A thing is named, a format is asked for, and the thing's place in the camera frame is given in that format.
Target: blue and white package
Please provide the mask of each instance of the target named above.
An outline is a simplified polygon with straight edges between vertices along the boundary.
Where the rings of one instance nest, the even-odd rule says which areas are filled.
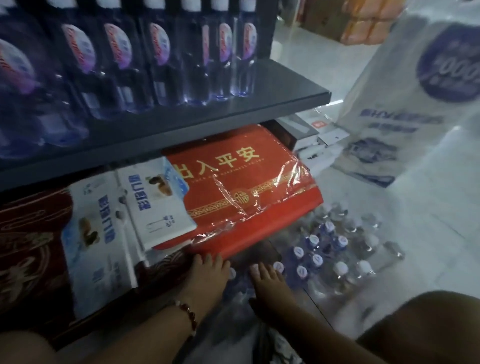
[[[478,113],[480,1],[417,1],[348,94],[351,137],[334,166],[388,187],[456,125]]]
[[[77,319],[85,318],[137,287],[127,252],[115,172],[69,186],[72,219],[61,240]]]
[[[189,187],[166,157],[120,168],[116,173],[144,250],[197,228],[183,204]]]

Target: floor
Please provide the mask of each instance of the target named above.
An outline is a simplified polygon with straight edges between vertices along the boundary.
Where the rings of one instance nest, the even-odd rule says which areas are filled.
[[[277,26],[272,57],[332,91],[321,110],[335,119],[342,100],[376,46],[343,46],[301,28]],[[480,298],[480,125],[455,127],[423,160],[388,189],[355,180],[333,168],[318,177],[325,201],[346,199],[351,214],[379,212],[381,238],[407,252],[397,265],[340,310],[325,312],[338,331],[357,337],[408,299],[435,289]],[[375,310],[364,322],[366,307]]]

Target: plastic wrap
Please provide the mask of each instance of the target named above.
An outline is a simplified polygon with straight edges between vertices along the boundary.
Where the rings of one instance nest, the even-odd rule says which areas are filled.
[[[316,188],[304,165],[260,125],[188,143],[164,154],[190,188],[185,208],[198,227],[159,249],[186,239],[203,243],[273,205]],[[249,234],[252,231],[240,231],[238,239]]]
[[[348,94],[338,125],[352,136],[335,167],[393,183],[479,110],[480,1],[407,8]]]

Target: shelf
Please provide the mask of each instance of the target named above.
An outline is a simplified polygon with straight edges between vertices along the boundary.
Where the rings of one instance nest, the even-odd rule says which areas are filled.
[[[288,68],[272,60],[259,60],[254,95],[202,108],[159,106],[109,122],[90,120],[90,137],[80,146],[48,147],[31,159],[0,161],[0,191],[290,115],[328,104],[330,97],[328,90]]]

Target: orange package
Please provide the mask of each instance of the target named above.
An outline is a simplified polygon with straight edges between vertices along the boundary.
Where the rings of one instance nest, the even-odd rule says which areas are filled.
[[[403,11],[404,6],[405,0],[384,0],[378,18],[396,19]]]
[[[373,18],[378,15],[384,0],[349,0],[345,12],[357,18]]]
[[[184,203],[198,227],[156,249],[186,239],[203,243],[302,192],[318,191],[306,167],[260,125],[163,152],[190,187]]]
[[[391,21],[375,22],[368,34],[365,44],[382,44],[390,33]]]
[[[371,20],[350,20],[340,42],[345,45],[363,44],[367,40],[371,26]]]

